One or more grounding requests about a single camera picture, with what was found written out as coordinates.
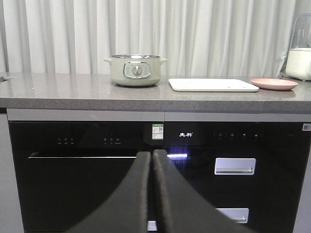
control knob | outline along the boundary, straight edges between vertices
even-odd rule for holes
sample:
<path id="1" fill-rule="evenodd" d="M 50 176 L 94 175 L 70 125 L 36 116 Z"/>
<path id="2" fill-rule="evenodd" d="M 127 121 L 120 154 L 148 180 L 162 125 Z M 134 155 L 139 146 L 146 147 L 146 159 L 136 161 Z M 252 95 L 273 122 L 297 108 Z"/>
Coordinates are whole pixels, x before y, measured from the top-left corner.
<path id="1" fill-rule="evenodd" d="M 139 66 L 139 65 L 136 65 L 136 66 L 134 66 L 133 67 L 133 73 L 135 74 L 135 75 L 139 75 L 139 74 L 141 74 L 141 72 L 142 72 L 142 68 L 141 68 L 141 66 Z"/>

white blender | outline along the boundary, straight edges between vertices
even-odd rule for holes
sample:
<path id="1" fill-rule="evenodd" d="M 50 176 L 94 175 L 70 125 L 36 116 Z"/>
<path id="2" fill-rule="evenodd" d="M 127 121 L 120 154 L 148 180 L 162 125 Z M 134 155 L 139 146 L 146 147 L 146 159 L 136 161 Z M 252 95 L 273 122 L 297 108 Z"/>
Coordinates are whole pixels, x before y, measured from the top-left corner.
<path id="1" fill-rule="evenodd" d="M 301 80 L 311 80 L 311 14 L 297 18 L 288 53 L 286 74 Z"/>

pot handle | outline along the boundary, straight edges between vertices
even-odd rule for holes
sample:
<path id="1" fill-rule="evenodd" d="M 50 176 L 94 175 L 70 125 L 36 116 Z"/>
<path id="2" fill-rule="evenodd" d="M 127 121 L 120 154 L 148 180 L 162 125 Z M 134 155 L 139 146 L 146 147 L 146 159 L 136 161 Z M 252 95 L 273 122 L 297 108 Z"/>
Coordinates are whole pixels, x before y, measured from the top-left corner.
<path id="1" fill-rule="evenodd" d="M 111 58 L 104 58 L 105 62 L 109 62 L 109 64 L 111 64 Z"/>
<path id="2" fill-rule="evenodd" d="M 161 64 L 163 64 L 163 63 L 166 62 L 166 61 L 167 61 L 167 59 L 165 59 L 165 58 L 161 58 L 161 59 L 160 59 L 160 63 L 161 63 Z"/>

energy label sticker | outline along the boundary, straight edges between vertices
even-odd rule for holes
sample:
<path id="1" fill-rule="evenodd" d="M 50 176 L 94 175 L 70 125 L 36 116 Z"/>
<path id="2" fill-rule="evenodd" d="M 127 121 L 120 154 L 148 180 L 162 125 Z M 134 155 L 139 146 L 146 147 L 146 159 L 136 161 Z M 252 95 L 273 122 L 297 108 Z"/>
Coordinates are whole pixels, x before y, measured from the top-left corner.
<path id="1" fill-rule="evenodd" d="M 163 140 L 163 124 L 152 124 L 152 140 Z"/>

white cutting board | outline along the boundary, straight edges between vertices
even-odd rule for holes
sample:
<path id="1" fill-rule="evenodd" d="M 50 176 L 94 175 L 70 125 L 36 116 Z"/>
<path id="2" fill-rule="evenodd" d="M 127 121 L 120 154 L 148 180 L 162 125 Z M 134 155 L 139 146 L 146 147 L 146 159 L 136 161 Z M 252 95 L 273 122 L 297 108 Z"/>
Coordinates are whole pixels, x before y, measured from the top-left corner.
<path id="1" fill-rule="evenodd" d="M 256 92 L 258 87 L 238 79 L 169 79 L 174 91 Z"/>

